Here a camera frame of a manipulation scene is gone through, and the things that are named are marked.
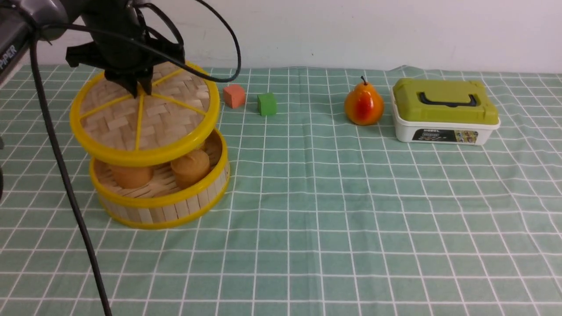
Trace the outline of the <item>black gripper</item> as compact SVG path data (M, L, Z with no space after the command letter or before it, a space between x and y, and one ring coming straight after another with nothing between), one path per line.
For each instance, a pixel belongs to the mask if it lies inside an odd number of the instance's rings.
M148 26L142 14L143 8L159 16L172 32L175 42ZM155 4L142 0L90 0L81 18L87 27L138 40L184 61L183 37L174 22ZM124 88L133 98L138 96L138 83L145 94L152 94L153 66L165 62L164 58L114 36L93 33L91 37L92 42L67 48L65 59L69 66L82 64L103 69L108 80Z

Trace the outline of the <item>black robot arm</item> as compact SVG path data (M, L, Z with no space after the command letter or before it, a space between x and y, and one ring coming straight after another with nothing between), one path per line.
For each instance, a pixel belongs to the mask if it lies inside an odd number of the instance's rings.
M69 66L88 65L104 71L106 80L118 84L132 96L138 95L138 86L148 94L153 68L166 59L151 54L126 39L138 40L150 48L184 61L184 43L174 24L153 4L147 7L171 27L176 43L172 43L147 26L139 11L137 0L3 0L1 2L1 80L28 50L36 28L47 24L73 23L81 18L86 27L119 34L114 36L91 34L92 42L68 47Z

